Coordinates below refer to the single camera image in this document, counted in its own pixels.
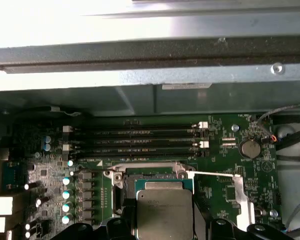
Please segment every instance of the electrolytic capacitor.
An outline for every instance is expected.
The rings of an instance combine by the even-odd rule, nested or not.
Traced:
[[[68,213],[67,215],[65,215],[63,218],[62,218],[62,223],[63,224],[68,224],[71,220],[74,219],[74,216],[71,214],[71,213]]]
[[[70,211],[70,209],[73,208],[73,206],[74,206],[73,203],[70,202],[70,201],[68,201],[68,202],[66,202],[66,203],[62,206],[62,211],[64,211],[65,213],[67,213],[67,212]]]
[[[44,203],[46,203],[48,201],[49,201],[49,197],[48,196],[44,196],[42,198],[38,198],[35,203],[39,207],[40,205],[42,205],[42,204],[44,204]]]
[[[37,225],[37,222],[38,222],[37,220],[33,220],[33,221],[27,223],[27,224],[24,226],[25,230],[30,230],[30,229],[32,229],[35,225]]]
[[[30,182],[30,183],[26,183],[24,185],[25,190],[33,189],[33,188],[36,188],[36,187],[38,187],[37,182]]]
[[[63,183],[65,186],[67,186],[69,183],[72,182],[72,180],[73,180],[72,177],[66,176],[65,178],[62,179],[62,183]]]
[[[37,232],[37,228],[33,228],[33,229],[31,229],[31,230],[29,230],[29,231],[27,231],[26,233],[25,233],[25,237],[28,239],[28,238],[30,238],[33,234],[35,234]]]
[[[72,196],[72,194],[73,194],[72,190],[64,191],[62,193],[62,198],[67,200],[68,198],[70,198]]]
[[[43,138],[43,141],[44,141],[46,144],[49,144],[49,143],[51,143],[52,138],[51,138],[50,136],[45,136],[45,137]]]
[[[68,165],[69,167],[72,167],[72,166],[74,165],[74,161],[69,160],[68,163],[67,163],[67,165]]]
[[[45,150],[46,152],[49,152],[50,150],[51,150],[51,145],[50,144],[45,144],[44,146],[43,146],[43,150]]]

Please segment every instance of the cable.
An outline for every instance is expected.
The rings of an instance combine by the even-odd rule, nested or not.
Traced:
[[[262,124],[262,120],[265,119],[266,117],[272,115],[272,114],[276,114],[285,110],[289,110],[289,109],[295,109],[295,108],[300,108],[300,104],[294,104],[294,105],[289,105],[289,106],[283,106],[283,107],[279,107],[277,109],[268,111],[266,113],[264,113],[261,117],[259,117],[257,124],[258,126],[267,134],[269,135],[272,140],[274,142],[277,141],[277,137],[275,135],[273,135],[263,124]]]
[[[277,155],[276,159],[279,161],[287,161],[287,162],[297,162],[300,163],[300,156],[283,156]]]
[[[286,235],[288,235],[291,238],[298,238],[298,237],[300,237],[300,228],[289,231],[286,233]]]
[[[293,210],[293,212],[291,213],[291,215],[289,216],[288,220],[285,223],[285,228],[288,229],[290,223],[292,222],[292,220],[294,219],[294,217],[300,212],[300,203],[298,206],[295,207],[295,209]]]
[[[278,142],[278,144],[276,144],[275,149],[277,151],[279,151],[281,149],[295,145],[299,142],[300,142],[300,131],[297,131],[293,134],[290,134],[290,135],[282,138],[281,141]]]

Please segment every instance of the capacitor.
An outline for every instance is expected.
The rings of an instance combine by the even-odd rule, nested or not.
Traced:
[[[30,183],[26,183],[24,185],[25,190],[33,189],[33,188],[36,188],[36,187],[38,187],[37,182],[30,182]]]
[[[62,183],[63,183],[63,185],[67,186],[69,183],[72,182],[72,180],[73,180],[72,177],[66,176],[65,178],[62,179]]]
[[[279,216],[279,213],[277,210],[275,209],[271,209],[270,212],[269,212],[269,215],[273,218],[277,218]]]
[[[44,141],[46,144],[49,144],[49,143],[51,143],[52,138],[51,138],[50,136],[45,136],[45,137],[43,138],[43,141]]]
[[[32,229],[35,225],[37,225],[37,222],[38,222],[37,220],[33,220],[33,221],[27,223],[27,224],[24,226],[25,230],[30,230],[30,229]]]
[[[37,228],[33,228],[33,229],[31,229],[31,230],[29,230],[29,231],[27,231],[26,233],[25,233],[25,237],[28,239],[28,238],[30,238],[33,234],[35,234],[37,232]]]
[[[41,153],[40,152],[35,152],[34,153],[34,157],[36,158],[36,159],[38,159],[38,158],[40,158],[41,157]]]
[[[65,204],[63,204],[62,211],[64,211],[65,213],[67,213],[67,212],[69,212],[70,209],[73,208],[73,206],[74,206],[73,203],[70,202],[70,201],[68,201]]]
[[[69,167],[72,167],[74,165],[74,161],[69,160],[67,164],[68,164]]]
[[[67,200],[72,196],[72,194],[73,194],[72,190],[67,190],[62,193],[62,197],[63,199]]]
[[[68,213],[64,217],[62,217],[62,223],[68,224],[72,219],[74,219],[74,216],[71,213]]]
[[[43,146],[43,150],[45,150],[46,152],[49,152],[50,150],[51,150],[51,145],[50,144],[45,144],[44,146]]]
[[[46,202],[48,202],[49,201],[49,197],[48,196],[44,196],[44,197],[42,197],[42,198],[38,198],[37,200],[36,200],[36,204],[38,205],[38,206],[40,206],[41,204],[44,204],[44,203],[46,203]]]

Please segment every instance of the screw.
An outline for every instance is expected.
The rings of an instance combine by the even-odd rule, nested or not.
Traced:
[[[261,226],[261,225],[255,225],[254,228],[258,231],[264,231],[266,230],[264,226]]]
[[[273,218],[277,218],[279,216],[279,213],[277,210],[275,209],[271,209],[270,212],[269,212],[270,216],[273,217]]]
[[[114,176],[114,179],[117,180],[117,181],[120,181],[122,179],[121,175],[120,174],[117,174]]]
[[[233,124],[233,125],[231,126],[231,130],[232,130],[233,132],[238,132],[239,129],[240,129],[240,127],[239,127],[237,124]]]
[[[187,175],[185,172],[181,172],[178,174],[178,179],[186,179],[187,178]]]
[[[274,75],[282,75],[285,73],[285,66],[282,63],[276,62],[271,66],[271,73]]]
[[[219,225],[225,225],[226,221],[222,220],[222,219],[219,219],[219,220],[216,221],[216,223],[219,224]]]

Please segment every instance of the microchip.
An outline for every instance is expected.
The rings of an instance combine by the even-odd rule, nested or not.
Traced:
[[[54,194],[60,194],[60,188],[56,187],[54,190],[53,190],[53,193]]]
[[[47,211],[47,210],[42,210],[42,211],[41,211],[41,216],[42,216],[42,217],[48,216],[48,211]]]
[[[84,191],[82,194],[83,199],[91,199],[92,198],[92,192],[91,191]]]
[[[227,202],[236,201],[236,189],[235,186],[229,185],[225,187],[225,200]]]
[[[92,183],[91,182],[84,182],[82,184],[83,189],[91,189],[92,188]]]
[[[139,190],[136,211],[139,239],[193,239],[192,192],[188,189]]]
[[[276,205],[281,205],[282,204],[280,192],[273,191],[272,192],[272,199],[273,199],[274,204],[276,204]]]
[[[91,219],[92,218],[92,211],[83,211],[82,212],[83,219]]]
[[[41,170],[40,175],[41,176],[47,176],[47,170]]]
[[[84,209],[90,209],[90,208],[92,208],[92,201],[83,201],[82,202],[82,207]]]
[[[82,179],[83,180],[89,180],[89,179],[92,179],[92,173],[91,172],[84,172],[82,174]]]

